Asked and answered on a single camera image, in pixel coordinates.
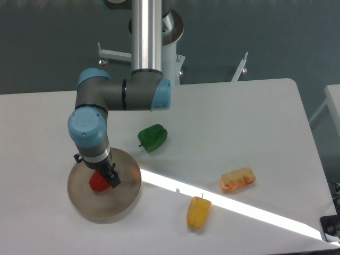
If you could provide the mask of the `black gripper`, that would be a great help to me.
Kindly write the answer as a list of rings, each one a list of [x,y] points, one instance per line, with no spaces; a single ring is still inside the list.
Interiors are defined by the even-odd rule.
[[[84,162],[87,167],[98,171],[112,188],[116,188],[118,185],[120,185],[120,177],[111,165],[111,153],[109,153],[103,159],[83,157],[80,153],[75,154],[73,157],[77,163]]]

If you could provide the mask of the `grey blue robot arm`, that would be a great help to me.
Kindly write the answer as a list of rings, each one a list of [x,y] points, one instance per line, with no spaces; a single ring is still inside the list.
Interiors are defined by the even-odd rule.
[[[162,73],[162,1],[132,1],[131,77],[111,81],[100,69],[84,70],[76,89],[75,108],[67,121],[69,135],[84,162],[115,188],[121,182],[111,162],[107,135],[109,111],[158,111],[170,107],[171,82]]]

